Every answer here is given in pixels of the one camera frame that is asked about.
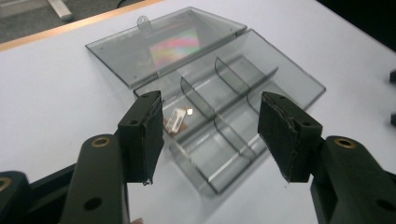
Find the gray floor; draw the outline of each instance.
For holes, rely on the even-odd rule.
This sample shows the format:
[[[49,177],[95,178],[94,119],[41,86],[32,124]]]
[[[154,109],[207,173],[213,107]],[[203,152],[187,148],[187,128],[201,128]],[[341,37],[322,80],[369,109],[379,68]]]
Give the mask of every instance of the gray floor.
[[[74,15],[74,21],[86,19],[116,9],[120,0],[67,0],[64,3]],[[141,0],[126,0],[125,7]],[[33,35],[67,24],[61,21],[49,4],[22,13],[0,18],[0,43]]]

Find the transparent plastic box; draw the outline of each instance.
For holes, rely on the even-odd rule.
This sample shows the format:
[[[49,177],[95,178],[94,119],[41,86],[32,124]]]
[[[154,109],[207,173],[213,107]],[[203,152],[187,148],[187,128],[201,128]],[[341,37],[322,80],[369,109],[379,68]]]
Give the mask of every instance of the transparent plastic box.
[[[166,65],[166,72],[155,73],[134,89],[137,96],[162,92],[164,132],[171,139],[167,145],[191,183],[208,196],[221,194],[266,151],[257,134],[263,91],[285,95],[302,108],[325,92],[324,86],[254,30],[217,20],[216,25],[224,22],[234,31],[240,29],[232,36],[224,32],[221,41],[186,56],[183,63]],[[169,132],[167,125],[174,122],[175,111],[189,113],[177,119],[176,132]]]

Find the plastic storage case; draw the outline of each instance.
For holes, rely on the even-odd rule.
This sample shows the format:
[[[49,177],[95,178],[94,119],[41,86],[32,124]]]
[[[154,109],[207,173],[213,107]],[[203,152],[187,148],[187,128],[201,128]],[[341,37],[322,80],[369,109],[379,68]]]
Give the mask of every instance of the plastic storage case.
[[[167,144],[205,195],[222,193],[266,151],[257,134],[263,91],[302,108],[325,92],[254,30],[192,7],[141,17],[87,48],[137,96],[162,92]]]

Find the white table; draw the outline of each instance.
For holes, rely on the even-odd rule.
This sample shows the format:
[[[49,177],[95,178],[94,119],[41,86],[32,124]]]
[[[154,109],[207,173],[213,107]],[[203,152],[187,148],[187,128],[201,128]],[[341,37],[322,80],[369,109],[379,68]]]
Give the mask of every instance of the white table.
[[[0,171],[36,181],[76,162],[81,144],[114,133],[134,94],[85,45],[193,6],[254,28],[327,87],[308,113],[323,137],[363,143],[396,173],[396,54],[313,0],[172,0],[0,53]],[[317,223],[309,184],[287,184],[272,157],[222,197],[199,195],[165,149],[154,185],[129,186],[132,218],[145,223]]]

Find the box lid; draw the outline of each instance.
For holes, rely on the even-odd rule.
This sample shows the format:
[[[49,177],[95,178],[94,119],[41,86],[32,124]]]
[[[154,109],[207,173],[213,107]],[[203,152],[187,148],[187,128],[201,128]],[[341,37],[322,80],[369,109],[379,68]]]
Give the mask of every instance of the box lid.
[[[246,28],[244,24],[187,7],[154,21],[142,16],[136,27],[86,47],[133,88],[228,42]]]

